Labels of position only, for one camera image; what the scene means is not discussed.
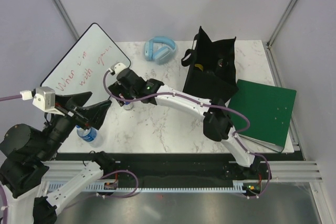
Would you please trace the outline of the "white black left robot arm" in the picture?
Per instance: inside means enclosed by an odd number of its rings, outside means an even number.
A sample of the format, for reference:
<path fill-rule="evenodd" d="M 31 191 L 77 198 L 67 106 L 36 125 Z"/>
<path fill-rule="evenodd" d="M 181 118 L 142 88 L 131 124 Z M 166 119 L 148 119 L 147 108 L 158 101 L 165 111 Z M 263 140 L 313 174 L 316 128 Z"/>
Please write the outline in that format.
<path fill-rule="evenodd" d="M 91 92 L 56 95 L 48 87 L 23 91 L 20 98 L 33 105 L 51 120 L 39 131 L 26 124 L 11 127 L 1 142 L 6 156 L 1 165 L 1 198 L 4 205 L 2 223 L 54 223 L 66 204 L 90 183 L 111 178 L 115 173 L 113 160 L 105 153 L 94 154 L 85 168 L 68 183 L 47 196 L 38 196 L 45 165 L 57 153 L 71 131 L 80 126 L 99 129 L 111 100 L 86 106 Z"/>

